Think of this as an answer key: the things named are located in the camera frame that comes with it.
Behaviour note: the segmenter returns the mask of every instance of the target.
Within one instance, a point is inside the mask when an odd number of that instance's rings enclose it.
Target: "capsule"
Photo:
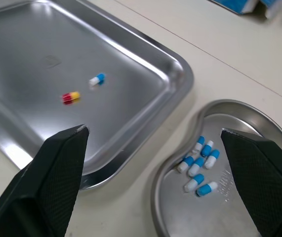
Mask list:
[[[194,163],[194,161],[193,157],[184,158],[184,160],[177,166],[177,170],[179,173],[183,173]]]
[[[201,197],[201,196],[211,193],[212,191],[216,190],[217,188],[218,188],[218,184],[216,182],[210,182],[198,188],[196,193],[198,196]]]
[[[81,97],[81,94],[78,91],[70,92],[62,95],[62,101],[64,104],[71,104],[74,100],[77,100]]]
[[[208,143],[203,147],[202,151],[201,151],[201,155],[203,157],[207,157],[210,155],[211,150],[213,147],[213,142],[212,141],[208,141]]]
[[[95,86],[96,84],[101,85],[105,81],[106,75],[104,73],[100,73],[94,78],[89,80],[89,86]]]
[[[199,155],[199,153],[201,152],[202,150],[202,147],[203,147],[203,144],[204,144],[204,137],[203,136],[200,136],[195,147],[193,148],[193,150],[191,151],[192,155],[196,156],[196,155]]]
[[[193,166],[188,170],[188,175],[190,177],[194,177],[195,174],[198,173],[200,167],[203,166],[203,163],[204,163],[204,159],[202,157],[199,157],[198,159],[196,159]]]
[[[193,177],[185,186],[184,190],[185,192],[191,192],[193,191],[199,184],[201,184],[204,181],[203,174],[197,174],[195,177]]]
[[[214,166],[216,160],[219,158],[219,155],[219,150],[213,150],[204,163],[205,168],[211,169]]]

